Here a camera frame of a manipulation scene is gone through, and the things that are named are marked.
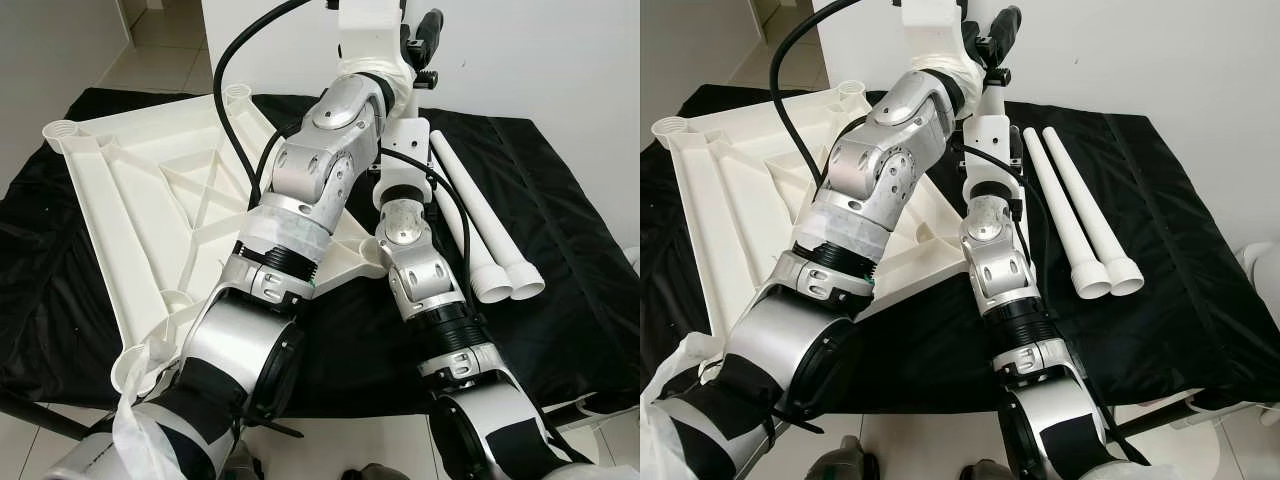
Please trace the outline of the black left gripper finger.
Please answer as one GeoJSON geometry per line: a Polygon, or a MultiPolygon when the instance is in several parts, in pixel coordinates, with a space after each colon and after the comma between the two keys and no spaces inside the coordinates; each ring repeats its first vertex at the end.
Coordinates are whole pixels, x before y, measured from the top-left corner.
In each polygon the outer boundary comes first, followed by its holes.
{"type": "Polygon", "coordinates": [[[425,69],[436,52],[444,26],[444,14],[440,9],[431,9],[419,23],[413,33],[413,67],[425,69]]]}
{"type": "Polygon", "coordinates": [[[1012,50],[1021,26],[1019,6],[1006,6],[992,19],[986,37],[986,68],[998,68],[1012,50]]]}

